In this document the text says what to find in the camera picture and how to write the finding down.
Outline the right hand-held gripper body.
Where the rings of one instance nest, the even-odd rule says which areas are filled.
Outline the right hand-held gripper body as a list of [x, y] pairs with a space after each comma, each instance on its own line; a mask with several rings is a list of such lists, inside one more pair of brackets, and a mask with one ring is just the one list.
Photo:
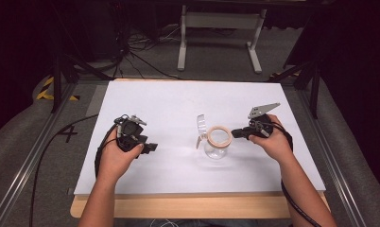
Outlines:
[[270, 120], [268, 112], [279, 106], [279, 103], [272, 103], [253, 107], [248, 115], [248, 137], [254, 135], [261, 138], [269, 138], [273, 133], [273, 129], [277, 128], [278, 125]]

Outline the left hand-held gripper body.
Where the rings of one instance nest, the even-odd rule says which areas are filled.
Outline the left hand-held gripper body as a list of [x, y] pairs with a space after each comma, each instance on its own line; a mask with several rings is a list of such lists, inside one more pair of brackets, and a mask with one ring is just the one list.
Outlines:
[[130, 151], [138, 144], [144, 144], [147, 137], [142, 135], [142, 125], [147, 123], [142, 121], [136, 115], [128, 116], [126, 114], [114, 120], [117, 127], [117, 145], [123, 151]]

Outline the aluminium rail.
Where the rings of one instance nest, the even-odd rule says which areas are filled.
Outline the aluminium rail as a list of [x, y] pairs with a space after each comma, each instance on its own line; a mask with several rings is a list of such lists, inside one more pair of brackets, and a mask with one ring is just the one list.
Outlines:
[[59, 106], [57, 107], [55, 112], [50, 113], [47, 117], [43, 125], [43, 128], [40, 131], [40, 134], [38, 135], [38, 137], [35, 140], [35, 143], [33, 144], [33, 147], [30, 149], [27, 157], [25, 158], [25, 161], [15, 174], [6, 195], [0, 202], [0, 227], [4, 225], [12, 207], [14, 206], [22, 190], [24, 189], [35, 165], [38, 163], [40, 159], [41, 150], [45, 148], [45, 144], [50, 138], [50, 133], [53, 130], [58, 120], [58, 117], [60, 116], [60, 113], [62, 112], [65, 104], [68, 102], [71, 94], [73, 94], [73, 92], [75, 91], [76, 87], [77, 86], [75, 83], [67, 83], [65, 85], [64, 90], [61, 92]]
[[343, 204], [343, 207], [348, 215], [348, 218], [353, 227], [367, 227], [364, 218], [361, 215], [359, 208], [355, 202], [354, 196], [350, 190], [336, 157], [322, 131], [318, 119], [315, 119], [310, 112], [309, 101], [307, 95], [303, 91], [297, 91], [297, 95], [302, 104], [304, 112], [307, 114], [309, 124], [313, 128], [314, 134], [319, 140], [320, 148], [322, 149], [323, 160], [329, 170], [332, 182], [337, 190], [337, 194]]

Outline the yellow black floor tape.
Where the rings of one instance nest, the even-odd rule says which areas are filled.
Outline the yellow black floor tape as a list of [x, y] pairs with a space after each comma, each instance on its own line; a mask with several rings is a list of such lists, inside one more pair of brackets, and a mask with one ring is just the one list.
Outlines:
[[54, 99], [53, 95], [48, 94], [48, 90], [51, 87], [51, 85], [53, 84], [53, 82], [54, 82], [54, 78], [52, 76], [50, 76], [45, 81], [45, 83], [43, 84], [43, 87], [40, 90], [40, 92], [37, 94], [37, 99], [47, 99], [47, 100], [53, 100]]

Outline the person's dark clothing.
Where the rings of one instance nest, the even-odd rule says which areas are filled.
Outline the person's dark clothing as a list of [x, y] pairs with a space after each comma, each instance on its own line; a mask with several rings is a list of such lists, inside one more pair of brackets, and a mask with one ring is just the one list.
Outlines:
[[148, 219], [123, 221], [124, 227], [261, 227], [257, 219]]

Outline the wooden table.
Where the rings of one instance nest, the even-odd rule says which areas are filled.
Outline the wooden table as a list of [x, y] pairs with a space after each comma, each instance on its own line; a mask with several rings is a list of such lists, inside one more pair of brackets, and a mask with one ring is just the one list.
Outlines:
[[[139, 79], [117, 80], [135, 81]], [[78, 218], [81, 216], [89, 194], [78, 195], [75, 192], [75, 198], [71, 206], [73, 217]], [[116, 193], [114, 214], [118, 218], [288, 218], [289, 216], [286, 199], [281, 189], [278, 192], [262, 193], [140, 195], [120, 195]]]

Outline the person's right hand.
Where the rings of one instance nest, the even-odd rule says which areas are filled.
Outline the person's right hand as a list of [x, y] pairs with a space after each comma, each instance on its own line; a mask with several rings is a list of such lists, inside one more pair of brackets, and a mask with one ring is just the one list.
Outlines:
[[250, 135], [249, 140], [262, 147], [267, 155], [277, 161], [280, 166], [288, 166], [295, 160], [285, 135], [277, 128], [273, 129], [269, 138]]

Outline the clear glass pitcher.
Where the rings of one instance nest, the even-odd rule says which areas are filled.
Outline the clear glass pitcher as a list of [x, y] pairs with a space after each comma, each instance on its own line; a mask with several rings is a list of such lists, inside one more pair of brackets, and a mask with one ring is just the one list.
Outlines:
[[[228, 148], [213, 148], [207, 141], [207, 131], [212, 128], [208, 128], [205, 120], [205, 116], [200, 114], [197, 116], [197, 126], [198, 126], [198, 140], [196, 143], [196, 148], [199, 148], [202, 141], [206, 141], [204, 144], [204, 153], [211, 159], [219, 160], [226, 156]], [[227, 135], [223, 131], [214, 131], [213, 138], [217, 142], [223, 142]]]

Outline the white metal desk frame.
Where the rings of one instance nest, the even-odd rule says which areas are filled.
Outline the white metal desk frame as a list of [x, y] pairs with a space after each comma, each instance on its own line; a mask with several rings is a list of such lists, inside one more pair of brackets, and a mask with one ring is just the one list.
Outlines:
[[221, 13], [221, 12], [193, 12], [188, 11], [187, 6], [181, 7], [181, 44], [177, 69], [183, 71], [186, 61], [186, 29], [191, 28], [228, 28], [228, 29], [249, 29], [254, 31], [253, 38], [247, 42], [246, 47], [250, 55], [250, 61], [256, 74], [262, 73], [262, 66], [259, 62], [256, 46], [261, 34], [263, 23], [266, 19], [267, 10], [261, 9], [257, 14]]

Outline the white table board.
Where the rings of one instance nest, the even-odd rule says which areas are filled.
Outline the white table board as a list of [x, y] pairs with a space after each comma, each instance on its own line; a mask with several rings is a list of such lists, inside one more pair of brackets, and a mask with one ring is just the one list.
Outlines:
[[278, 164], [260, 147], [237, 138], [225, 157], [214, 160], [205, 154], [198, 140], [198, 115], [204, 115], [208, 127], [233, 130], [247, 126], [253, 107], [266, 104], [276, 106], [273, 114], [291, 134], [295, 156], [315, 188], [324, 191], [325, 185], [281, 85], [117, 80], [108, 85], [75, 192], [90, 193], [95, 183], [96, 150], [114, 119], [123, 114], [135, 114], [144, 120], [144, 134], [157, 148], [133, 161], [118, 181], [116, 193], [278, 192]]

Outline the black tripod stand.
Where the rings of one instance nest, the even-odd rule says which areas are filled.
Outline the black tripod stand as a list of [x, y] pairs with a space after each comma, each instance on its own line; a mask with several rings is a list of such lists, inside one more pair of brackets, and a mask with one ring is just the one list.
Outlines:
[[318, 95], [320, 87], [320, 70], [319, 65], [315, 61], [304, 62], [300, 65], [293, 66], [282, 73], [274, 73], [268, 82], [280, 82], [294, 74], [298, 73], [298, 77], [293, 82], [296, 90], [304, 90], [308, 84], [311, 84], [309, 110], [314, 118], [318, 118]]
[[98, 79], [109, 81], [112, 80], [112, 78], [79, 57], [67, 52], [64, 36], [68, 36], [68, 33], [65, 31], [64, 24], [60, 20], [60, 15], [52, 0], [44, 0], [44, 2], [54, 15], [54, 17], [49, 19], [46, 23], [49, 35], [50, 52], [53, 55], [52, 76], [54, 79], [54, 101], [52, 113], [55, 113], [61, 108], [62, 102], [70, 98], [70, 96], [67, 95], [67, 92], [62, 90], [62, 79], [66, 80], [68, 88], [77, 84], [79, 81], [78, 71], [75, 68], [76, 65]]

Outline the beige ring lid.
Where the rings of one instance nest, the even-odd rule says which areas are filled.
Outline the beige ring lid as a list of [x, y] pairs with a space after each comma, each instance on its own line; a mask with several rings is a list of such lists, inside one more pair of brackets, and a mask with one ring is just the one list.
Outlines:
[[[213, 138], [213, 132], [214, 131], [223, 131], [227, 137], [223, 142], [217, 142]], [[223, 127], [223, 126], [213, 126], [207, 131], [207, 141], [210, 144], [211, 147], [213, 148], [227, 148], [233, 140], [232, 133], [230, 132], [229, 129]]]

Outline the person's left hand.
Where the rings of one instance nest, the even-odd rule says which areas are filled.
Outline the person's left hand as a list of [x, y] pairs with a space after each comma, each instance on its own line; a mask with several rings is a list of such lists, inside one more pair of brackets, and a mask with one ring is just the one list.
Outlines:
[[96, 182], [116, 184], [129, 169], [131, 162], [140, 155], [144, 145], [139, 144], [130, 151], [122, 151], [117, 146], [116, 129], [113, 129], [103, 145]]

